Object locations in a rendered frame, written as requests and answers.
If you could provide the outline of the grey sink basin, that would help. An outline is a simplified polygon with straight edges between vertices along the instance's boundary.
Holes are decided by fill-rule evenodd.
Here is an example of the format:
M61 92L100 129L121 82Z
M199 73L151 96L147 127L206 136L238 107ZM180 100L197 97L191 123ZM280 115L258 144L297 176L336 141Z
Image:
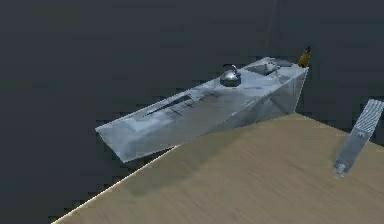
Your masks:
M248 70L250 72L255 72L263 76L267 76L279 70L282 67L291 67L292 65L293 65L292 62L289 62L286 60L272 60L272 61L265 61L261 64L246 66L245 70Z

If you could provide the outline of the silver kettle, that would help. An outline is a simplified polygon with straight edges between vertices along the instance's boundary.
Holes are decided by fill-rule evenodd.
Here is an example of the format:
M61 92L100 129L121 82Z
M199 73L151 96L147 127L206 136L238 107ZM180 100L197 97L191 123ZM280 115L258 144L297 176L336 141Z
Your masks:
M241 84L241 74L233 64L224 64L224 72L219 77L219 82L224 87L237 87Z

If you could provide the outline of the brown bottle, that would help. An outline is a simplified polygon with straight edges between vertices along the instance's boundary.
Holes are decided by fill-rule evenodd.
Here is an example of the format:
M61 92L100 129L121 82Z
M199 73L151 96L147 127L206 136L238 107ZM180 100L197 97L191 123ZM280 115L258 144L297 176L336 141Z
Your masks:
M311 52L312 52L312 47L307 46L299 59L298 65L300 67L306 68L308 66Z

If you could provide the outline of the grey kitchen counter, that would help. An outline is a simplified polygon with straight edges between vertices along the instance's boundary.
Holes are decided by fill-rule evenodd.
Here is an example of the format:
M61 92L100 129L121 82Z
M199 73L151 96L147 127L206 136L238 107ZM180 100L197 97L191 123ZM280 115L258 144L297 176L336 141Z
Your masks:
M264 57L246 66L284 60ZM95 128L117 157L128 162L200 136L290 115L309 71L298 63L263 76L237 67L241 84L224 87L219 77Z

